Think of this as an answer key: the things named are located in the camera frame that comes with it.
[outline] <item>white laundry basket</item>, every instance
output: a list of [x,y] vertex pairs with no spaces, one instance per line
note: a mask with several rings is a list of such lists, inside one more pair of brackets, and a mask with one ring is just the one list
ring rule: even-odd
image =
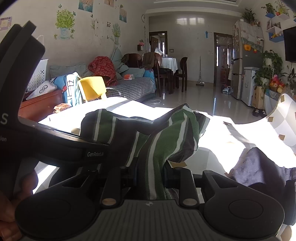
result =
[[34,91],[45,81],[47,61],[48,59],[40,60],[28,84],[28,92]]

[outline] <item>wall shelf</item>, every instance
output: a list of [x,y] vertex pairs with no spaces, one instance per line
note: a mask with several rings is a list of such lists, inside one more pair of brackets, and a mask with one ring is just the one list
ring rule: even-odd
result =
[[287,14],[282,13],[281,15],[278,16],[282,20],[288,20],[290,17]]
[[273,26],[272,28],[266,30],[267,33],[279,33],[280,31],[282,31],[282,29],[277,26]]
[[275,37],[275,38],[271,38],[273,33],[268,33],[269,34],[269,40],[274,42],[274,43],[278,43],[278,42],[282,42],[284,41],[284,36],[278,36],[278,37]]
[[275,15],[273,13],[270,13],[270,12],[268,14],[266,14],[265,16],[268,17],[268,18],[274,18],[275,17]]

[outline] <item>doorway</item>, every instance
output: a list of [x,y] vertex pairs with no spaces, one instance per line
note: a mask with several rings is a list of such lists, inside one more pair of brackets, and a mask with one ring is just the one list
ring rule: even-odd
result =
[[164,55],[168,54],[168,32],[158,31],[149,32],[150,52],[159,48]]
[[229,86],[229,72],[233,54],[232,35],[214,33],[215,41],[215,71],[214,86],[223,84]]

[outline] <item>white tablecloth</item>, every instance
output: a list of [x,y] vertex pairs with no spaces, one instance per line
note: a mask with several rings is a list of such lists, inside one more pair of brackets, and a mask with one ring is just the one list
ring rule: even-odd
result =
[[171,69],[174,74],[178,69],[177,60],[175,58],[163,58],[163,62],[160,67],[164,69]]

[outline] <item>glossy floor tile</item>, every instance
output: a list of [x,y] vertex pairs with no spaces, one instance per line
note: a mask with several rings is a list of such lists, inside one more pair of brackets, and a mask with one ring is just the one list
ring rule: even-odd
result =
[[195,86],[194,81],[188,81],[187,91],[181,92],[181,85],[173,94],[163,91],[162,96],[145,101],[144,104],[151,107],[175,108],[187,103],[192,110],[206,112],[209,115],[228,117],[235,124],[246,124],[257,121],[261,117],[252,115],[253,108],[244,102],[235,99],[231,95],[222,94],[220,87],[211,84]]

